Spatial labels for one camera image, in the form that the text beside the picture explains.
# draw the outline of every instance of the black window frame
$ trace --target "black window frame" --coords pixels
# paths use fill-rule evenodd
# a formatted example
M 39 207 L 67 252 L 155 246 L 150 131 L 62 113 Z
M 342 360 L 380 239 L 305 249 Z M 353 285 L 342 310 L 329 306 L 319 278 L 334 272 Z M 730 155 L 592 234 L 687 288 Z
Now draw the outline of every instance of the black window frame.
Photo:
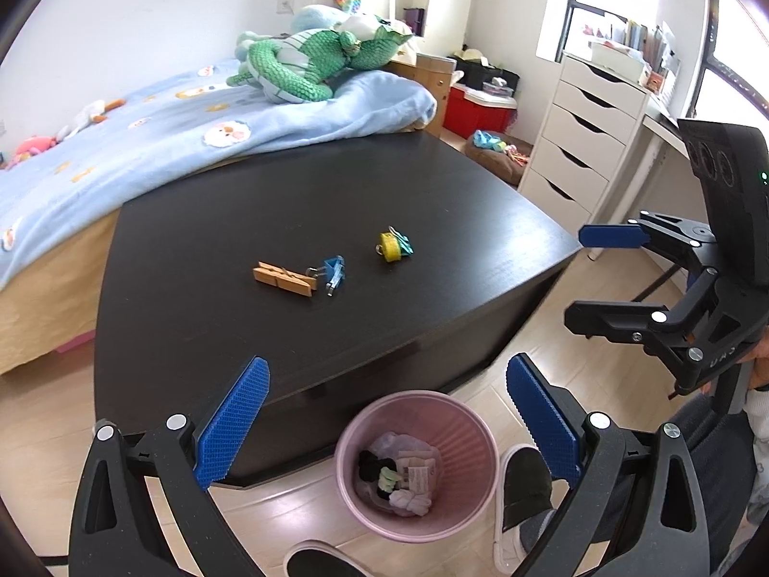
M 602 8 L 591 6 L 590 4 L 585 4 L 577 0 L 568 0 L 566 5 L 566 15 L 564 16 L 564 26 L 561 28 L 558 49 L 555 52 L 556 63 L 560 63 L 561 59 L 564 57 L 564 48 L 566 48 L 566 42 L 569 38 L 569 29 L 571 28 L 571 22 L 574 19 L 574 10 L 578 8 L 582 9 L 582 11 L 588 11 L 601 16 L 606 16 L 607 14 L 614 15 L 615 17 L 619 17 L 623 22 L 628 22 L 626 16 L 618 15 L 613 11 L 605 11 Z
M 691 103 L 689 104 L 686 116 L 693 119 L 697 118 L 697 101 L 702 91 L 702 82 L 705 79 L 705 72 L 710 71 L 748 100 L 769 121 L 769 103 L 766 98 L 741 75 L 715 57 L 716 41 L 718 40 L 718 2 L 719 0 L 710 0 L 710 12 L 707 20 L 705 46 L 702 50 L 702 61 L 697 72 L 695 90 L 691 96 Z

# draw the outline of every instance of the brown cushion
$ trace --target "brown cushion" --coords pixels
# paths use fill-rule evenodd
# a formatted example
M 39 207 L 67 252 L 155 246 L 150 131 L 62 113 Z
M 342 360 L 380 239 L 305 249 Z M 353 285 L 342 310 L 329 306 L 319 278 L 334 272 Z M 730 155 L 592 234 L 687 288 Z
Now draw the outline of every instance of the brown cushion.
M 500 134 L 493 131 L 489 131 L 489 134 L 498 136 L 505 143 L 518 145 L 517 139 L 509 137 L 506 134 Z M 468 138 L 467 142 L 464 144 L 464 155 L 477 162 L 483 168 L 491 171 L 491 173 L 497 176 L 500 180 L 504 180 L 512 186 L 518 186 L 518 183 L 524 176 L 525 167 L 522 167 L 504 152 L 476 148 L 473 144 L 472 137 Z

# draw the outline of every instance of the blue blanket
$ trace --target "blue blanket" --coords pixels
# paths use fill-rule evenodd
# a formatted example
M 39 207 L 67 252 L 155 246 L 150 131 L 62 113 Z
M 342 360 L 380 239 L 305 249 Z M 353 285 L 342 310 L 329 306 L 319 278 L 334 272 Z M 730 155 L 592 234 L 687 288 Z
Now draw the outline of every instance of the blue blanket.
M 56 147 L 0 171 L 0 289 L 126 201 L 228 157 L 390 133 L 430 121 L 422 86 L 383 71 L 337 79 L 334 99 L 270 103 L 227 88 L 230 60 L 153 84 Z

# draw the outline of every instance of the silver screw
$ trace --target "silver screw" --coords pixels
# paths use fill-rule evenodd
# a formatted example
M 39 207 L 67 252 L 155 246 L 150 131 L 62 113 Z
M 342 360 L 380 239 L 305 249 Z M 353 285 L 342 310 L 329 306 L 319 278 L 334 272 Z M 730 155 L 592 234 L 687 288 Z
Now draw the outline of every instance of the silver screw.
M 112 426 L 104 426 L 99 429 L 99 431 L 96 432 L 96 437 L 101 440 L 109 440 L 114 436 L 114 427 Z
M 674 426 L 672 423 L 665 423 L 662 426 L 662 431 L 664 431 L 672 439 L 676 439 L 681 435 L 681 430 L 678 429 L 678 426 Z
M 590 424 L 597 429 L 606 429 L 611 425 L 611 420 L 603 412 L 593 412 L 590 415 Z
M 168 417 L 168 421 L 165 422 L 165 426 L 170 430 L 182 429 L 187 425 L 187 417 L 183 414 L 174 414 Z

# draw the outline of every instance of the yellow round object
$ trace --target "yellow round object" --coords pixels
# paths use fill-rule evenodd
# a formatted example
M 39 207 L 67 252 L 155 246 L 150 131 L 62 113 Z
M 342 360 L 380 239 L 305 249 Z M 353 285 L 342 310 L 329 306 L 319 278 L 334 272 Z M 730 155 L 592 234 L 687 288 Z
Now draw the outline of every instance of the yellow round object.
M 397 238 L 389 232 L 379 235 L 379 245 L 379 253 L 387 262 L 397 262 L 401 259 L 401 246 L 397 243 Z

